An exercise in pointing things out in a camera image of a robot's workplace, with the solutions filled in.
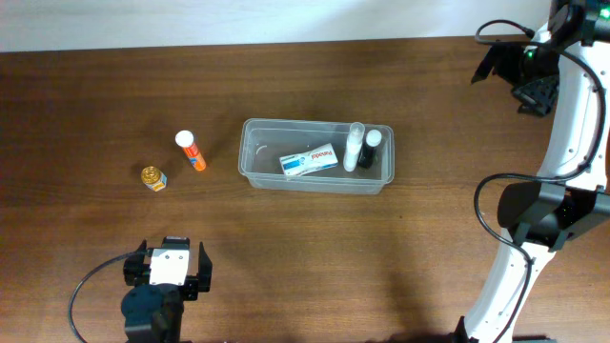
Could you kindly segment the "orange tablet tube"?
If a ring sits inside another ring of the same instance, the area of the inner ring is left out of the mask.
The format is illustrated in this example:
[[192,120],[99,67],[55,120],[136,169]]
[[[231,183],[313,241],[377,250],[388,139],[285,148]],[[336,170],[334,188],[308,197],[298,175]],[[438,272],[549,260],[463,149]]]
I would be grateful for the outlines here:
[[186,154],[193,168],[198,172],[203,172],[206,169],[207,164],[199,148],[195,144],[193,133],[186,130],[179,131],[175,135],[174,140]]

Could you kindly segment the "dark bottle white cap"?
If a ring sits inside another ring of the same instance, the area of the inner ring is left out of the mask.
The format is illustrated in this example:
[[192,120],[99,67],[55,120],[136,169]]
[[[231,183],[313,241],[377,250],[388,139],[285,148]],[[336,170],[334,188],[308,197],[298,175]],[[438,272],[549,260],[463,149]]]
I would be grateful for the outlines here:
[[357,165],[361,168],[371,168],[376,155],[376,149],[382,141],[382,134],[378,130],[370,130],[363,142]]

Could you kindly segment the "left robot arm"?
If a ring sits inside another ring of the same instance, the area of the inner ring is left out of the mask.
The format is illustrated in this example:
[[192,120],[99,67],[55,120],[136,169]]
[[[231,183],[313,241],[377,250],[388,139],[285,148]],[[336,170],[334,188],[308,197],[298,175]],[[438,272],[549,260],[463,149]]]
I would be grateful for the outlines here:
[[184,304],[211,288],[213,262],[198,246],[197,274],[189,275],[190,239],[167,236],[159,248],[143,241],[123,266],[131,287],[121,302],[130,343],[179,343]]

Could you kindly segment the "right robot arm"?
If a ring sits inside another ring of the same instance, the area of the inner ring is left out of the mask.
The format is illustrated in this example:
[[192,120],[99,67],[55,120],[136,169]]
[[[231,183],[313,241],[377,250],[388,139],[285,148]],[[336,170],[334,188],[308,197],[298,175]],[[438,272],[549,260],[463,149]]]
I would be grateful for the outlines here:
[[512,85],[520,111],[555,115],[547,152],[535,175],[493,174],[481,186],[510,180],[498,202],[493,267],[474,307],[458,322],[454,342],[511,342],[514,324],[540,272],[572,241],[609,219],[609,4],[554,1],[524,41],[475,37],[489,50],[472,80],[496,74]]

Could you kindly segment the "small gold-lid balm jar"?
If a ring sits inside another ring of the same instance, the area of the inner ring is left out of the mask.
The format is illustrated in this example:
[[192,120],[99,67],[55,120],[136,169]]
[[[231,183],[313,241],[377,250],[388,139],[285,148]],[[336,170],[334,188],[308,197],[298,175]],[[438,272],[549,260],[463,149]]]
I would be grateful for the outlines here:
[[154,192],[159,192],[167,187],[167,176],[157,167],[144,168],[140,176],[142,182]]

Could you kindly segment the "white spray bottle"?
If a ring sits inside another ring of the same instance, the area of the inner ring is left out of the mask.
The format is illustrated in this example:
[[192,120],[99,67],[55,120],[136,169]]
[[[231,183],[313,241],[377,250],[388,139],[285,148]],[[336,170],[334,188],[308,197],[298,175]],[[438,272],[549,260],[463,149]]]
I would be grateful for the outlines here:
[[346,172],[353,172],[362,147],[365,127],[362,123],[352,123],[346,139],[343,157],[343,168]]

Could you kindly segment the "white blue medicine box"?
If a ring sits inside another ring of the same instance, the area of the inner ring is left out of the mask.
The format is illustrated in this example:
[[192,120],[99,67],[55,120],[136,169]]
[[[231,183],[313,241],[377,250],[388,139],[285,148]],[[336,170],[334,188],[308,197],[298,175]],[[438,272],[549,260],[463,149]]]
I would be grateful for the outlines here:
[[301,176],[334,168],[338,159],[333,146],[325,144],[311,151],[282,156],[279,163],[286,176]]

